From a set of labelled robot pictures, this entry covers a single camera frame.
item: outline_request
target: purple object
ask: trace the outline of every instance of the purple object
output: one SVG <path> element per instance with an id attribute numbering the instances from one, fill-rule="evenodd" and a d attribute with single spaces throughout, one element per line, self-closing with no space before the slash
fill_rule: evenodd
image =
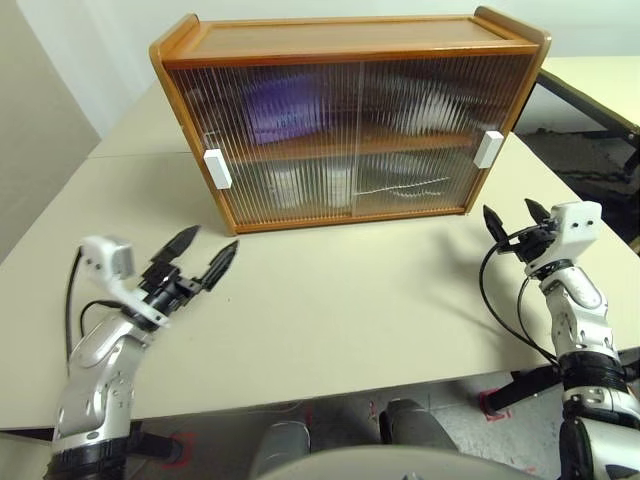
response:
<path id="1" fill-rule="evenodd" d="M 246 95 L 253 142 L 286 140 L 322 128 L 320 102 L 311 75 L 269 79 Z"/>

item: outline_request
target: black cable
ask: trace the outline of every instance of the black cable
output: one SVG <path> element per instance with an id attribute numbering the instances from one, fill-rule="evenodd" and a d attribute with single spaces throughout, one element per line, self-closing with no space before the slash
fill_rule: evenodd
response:
<path id="1" fill-rule="evenodd" d="M 520 324 L 520 328 L 522 329 L 522 333 L 524 336 L 529 339 L 530 342 L 534 342 L 527 329 L 524 327 L 524 322 L 522 321 L 522 296 L 524 295 L 524 291 L 529 285 L 529 277 L 524 277 L 522 281 L 522 285 L 520 285 L 520 291 L 518 292 L 518 301 L 516 302 L 516 314 L 518 315 L 518 323 Z"/>
<path id="2" fill-rule="evenodd" d="M 71 265 L 71 273 L 69 274 L 69 280 L 67 281 L 67 294 L 64 301 L 64 339 L 67 362 L 69 362 L 69 357 L 71 357 L 71 350 L 73 347 L 71 341 L 71 295 L 73 293 L 73 282 L 76 279 L 78 264 L 80 263 L 81 257 L 82 249 L 78 248 L 78 251 L 76 252 L 76 258 L 73 260 L 73 265 Z"/>
<path id="3" fill-rule="evenodd" d="M 87 303 L 80 311 L 80 335 L 82 335 L 83 338 L 85 336 L 84 314 L 94 305 L 101 305 L 107 308 L 122 308 L 122 303 L 116 302 L 115 300 L 93 300 Z"/>
<path id="4" fill-rule="evenodd" d="M 537 345 L 540 350 L 544 350 L 544 348 L 538 345 L 538 343 L 533 338 L 531 338 L 531 335 L 529 335 L 529 332 L 527 332 L 527 329 L 524 326 L 524 321 L 522 320 L 522 297 L 524 296 L 524 291 L 526 290 L 527 285 L 529 285 L 529 277 L 525 277 L 525 279 L 522 281 L 522 285 L 520 285 L 520 291 L 518 292 L 518 301 L 516 302 L 516 313 L 518 315 L 518 322 L 520 323 L 520 328 L 522 328 L 522 333 L 525 334 L 529 341 Z M 550 363 L 557 362 L 556 356 L 554 354 L 552 354 L 548 350 L 544 351 L 547 352 L 548 356 L 545 355 L 545 358 L 549 360 Z"/>
<path id="5" fill-rule="evenodd" d="M 489 310 L 491 315 L 493 315 L 493 318 L 495 318 L 496 321 L 505 330 L 507 330 L 511 335 L 513 335 L 514 337 L 516 337 L 521 342 L 525 343 L 526 345 L 528 345 L 531 348 L 533 348 L 534 350 L 536 350 L 538 353 L 540 353 L 540 355 L 545 357 L 550 363 L 557 364 L 557 361 L 555 360 L 555 357 L 553 357 L 553 355 L 551 355 L 549 352 L 547 352 L 546 350 L 544 350 L 543 348 L 538 346 L 537 343 L 535 343 L 533 341 L 530 341 L 528 338 L 523 337 L 522 335 L 520 335 L 518 332 L 516 332 L 514 329 L 512 329 L 509 325 L 507 325 L 502 320 L 502 318 L 500 318 L 500 316 L 497 314 L 497 312 L 495 311 L 495 309 L 491 305 L 491 302 L 489 302 L 489 299 L 487 298 L 487 293 L 486 293 L 486 291 L 484 289 L 484 271 L 485 271 L 485 269 L 487 267 L 487 263 L 489 262 L 489 259 L 498 250 L 498 248 L 502 247 L 504 244 L 508 243 L 509 240 L 512 240 L 512 239 L 518 237 L 519 235 L 522 235 L 522 234 L 528 233 L 528 232 L 532 232 L 532 231 L 537 230 L 539 228 L 541 228 L 541 227 L 539 225 L 536 225 L 536 226 L 533 226 L 533 227 L 525 228 L 523 230 L 519 230 L 519 231 L 509 235 L 503 241 L 501 241 L 499 243 L 496 243 L 493 247 L 491 247 L 489 249 L 489 251 L 487 252 L 487 254 L 485 255 L 485 257 L 482 259 L 482 263 L 480 264 L 480 272 L 478 274 L 478 283 L 479 283 L 479 286 L 480 286 L 480 295 L 482 296 L 482 300 L 484 301 L 484 303 L 487 306 L 487 309 Z"/>

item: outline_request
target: cabinet top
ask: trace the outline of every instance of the cabinet top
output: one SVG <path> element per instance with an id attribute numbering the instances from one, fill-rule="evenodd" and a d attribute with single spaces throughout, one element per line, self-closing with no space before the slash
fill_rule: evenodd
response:
<path id="1" fill-rule="evenodd" d="M 180 68 L 531 54 L 538 49 L 535 38 L 510 28 L 524 24 L 504 16 L 500 18 L 507 22 L 496 23 L 495 18 L 483 18 L 483 10 L 489 11 L 481 7 L 475 16 L 227 22 L 201 22 L 191 14 L 155 42 L 151 53 L 153 57 L 155 51 L 166 67 Z"/>

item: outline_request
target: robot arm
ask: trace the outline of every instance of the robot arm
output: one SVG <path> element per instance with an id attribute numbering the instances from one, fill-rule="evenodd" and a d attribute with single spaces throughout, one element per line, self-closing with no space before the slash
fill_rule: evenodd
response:
<path id="1" fill-rule="evenodd" d="M 601 207 L 594 202 L 557 205 L 551 213 L 527 200 L 539 228 L 509 244 L 498 216 L 485 220 L 500 253 L 513 252 L 525 274 L 540 281 L 551 313 L 551 335 L 564 386 L 560 431 L 562 478 L 622 478 L 640 471 L 640 402 L 628 387 L 614 347 L 607 300 L 578 256 L 598 236 Z"/>
<path id="2" fill-rule="evenodd" d="M 71 354 L 46 479 L 124 478 L 133 379 L 143 353 L 154 332 L 169 326 L 169 315 L 202 290 L 211 291 L 235 256 L 237 242 L 225 247 L 201 278 L 183 278 L 171 261 L 197 230 L 186 229 L 165 245 L 133 290 L 123 284 L 134 272 L 131 245 L 113 237 L 84 239 L 83 268 L 122 308 L 106 316 Z"/>

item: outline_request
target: tabletop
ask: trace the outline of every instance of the tabletop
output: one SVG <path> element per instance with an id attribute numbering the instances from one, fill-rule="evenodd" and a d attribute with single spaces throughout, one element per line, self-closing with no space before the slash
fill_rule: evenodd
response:
<path id="1" fill-rule="evenodd" d="M 201 232 L 188 275 L 232 241 L 180 129 L 154 86 L 105 139 L 0 265 L 0 428 L 50 426 L 64 386 L 63 298 L 80 239 L 117 234 L 141 272 L 179 230 Z M 135 418 L 262 405 L 543 363 L 484 307 L 480 261 L 492 244 L 481 206 L 509 231 L 532 223 L 523 199 L 576 200 L 514 135 L 468 215 L 247 234 L 212 293 L 158 332 L 136 376 Z M 640 344 L 640 260 L 608 227 L 581 265 L 609 299 L 618 348 Z M 487 290 L 513 322 L 524 278 L 497 257 Z M 80 275 L 74 318 L 104 294 Z M 551 348 L 544 299 L 524 299 L 531 333 Z M 88 317 L 95 324 L 102 312 Z"/>
<path id="2" fill-rule="evenodd" d="M 640 56 L 550 57 L 542 69 L 586 98 L 640 125 Z"/>

